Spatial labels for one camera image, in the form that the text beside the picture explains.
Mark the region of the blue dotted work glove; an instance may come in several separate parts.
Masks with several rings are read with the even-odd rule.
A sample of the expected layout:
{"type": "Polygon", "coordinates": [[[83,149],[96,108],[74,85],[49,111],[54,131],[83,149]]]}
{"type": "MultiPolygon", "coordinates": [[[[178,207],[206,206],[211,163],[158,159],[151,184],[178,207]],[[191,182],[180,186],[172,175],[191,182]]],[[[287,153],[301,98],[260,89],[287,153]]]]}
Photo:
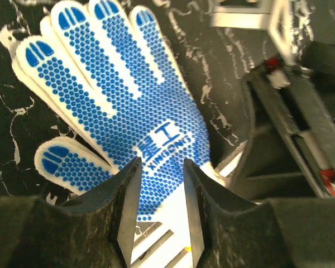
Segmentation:
{"type": "MultiPolygon", "coordinates": [[[[137,219],[155,219],[183,184],[185,159],[211,171],[205,121],[145,6],[126,13],[117,1],[60,1],[48,15],[66,51],[113,111],[98,141],[123,169],[142,160],[137,219]]],[[[35,168],[54,184],[81,195],[113,175],[104,158],[63,137],[43,143],[35,168]]]]}

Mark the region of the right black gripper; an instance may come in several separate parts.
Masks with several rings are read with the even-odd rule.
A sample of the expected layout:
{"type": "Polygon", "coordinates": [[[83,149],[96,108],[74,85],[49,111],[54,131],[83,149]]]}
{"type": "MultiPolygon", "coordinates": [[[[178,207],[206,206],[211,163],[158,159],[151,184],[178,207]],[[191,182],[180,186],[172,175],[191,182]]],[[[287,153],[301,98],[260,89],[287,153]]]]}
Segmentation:
{"type": "Polygon", "coordinates": [[[335,45],[311,42],[288,67],[280,56],[242,79],[250,133],[243,197],[335,197],[335,45]]]}

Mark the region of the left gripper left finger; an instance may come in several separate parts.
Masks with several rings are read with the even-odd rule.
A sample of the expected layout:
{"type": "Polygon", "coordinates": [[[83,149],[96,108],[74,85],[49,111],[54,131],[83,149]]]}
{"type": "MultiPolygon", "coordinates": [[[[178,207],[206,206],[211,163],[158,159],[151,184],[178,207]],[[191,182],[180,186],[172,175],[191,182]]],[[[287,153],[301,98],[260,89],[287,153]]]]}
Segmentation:
{"type": "Polygon", "coordinates": [[[142,161],[61,206],[0,197],[0,267],[130,267],[142,161]]]}

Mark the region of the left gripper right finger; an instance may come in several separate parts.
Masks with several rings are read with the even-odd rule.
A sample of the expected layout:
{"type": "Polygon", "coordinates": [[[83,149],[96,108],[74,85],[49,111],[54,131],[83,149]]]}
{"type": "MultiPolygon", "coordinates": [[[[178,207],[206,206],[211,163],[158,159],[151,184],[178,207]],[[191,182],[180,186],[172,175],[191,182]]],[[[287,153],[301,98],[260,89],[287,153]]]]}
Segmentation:
{"type": "Polygon", "coordinates": [[[184,161],[194,267],[335,267],[335,198],[245,200],[184,161]]]}

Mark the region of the white glove blue finger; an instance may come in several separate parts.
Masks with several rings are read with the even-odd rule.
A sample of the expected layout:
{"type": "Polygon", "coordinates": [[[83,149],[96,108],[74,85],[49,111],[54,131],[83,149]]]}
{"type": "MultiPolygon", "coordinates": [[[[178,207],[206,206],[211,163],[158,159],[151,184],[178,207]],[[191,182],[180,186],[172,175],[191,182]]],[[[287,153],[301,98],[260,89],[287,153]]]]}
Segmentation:
{"type": "Polygon", "coordinates": [[[98,141],[113,111],[88,83],[45,16],[40,35],[21,41],[12,60],[19,79],[101,155],[111,173],[118,168],[98,141]]]}

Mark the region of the white plastic storage basket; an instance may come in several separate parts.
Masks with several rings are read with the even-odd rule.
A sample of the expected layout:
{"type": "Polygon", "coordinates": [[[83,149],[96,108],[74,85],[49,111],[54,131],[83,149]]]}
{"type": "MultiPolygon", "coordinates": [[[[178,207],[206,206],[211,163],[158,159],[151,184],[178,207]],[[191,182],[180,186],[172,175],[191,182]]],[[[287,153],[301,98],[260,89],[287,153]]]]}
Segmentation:
{"type": "Polygon", "coordinates": [[[265,30],[268,32],[284,63],[296,64],[292,48],[293,12],[290,1],[235,1],[214,7],[212,27],[265,30]]]}

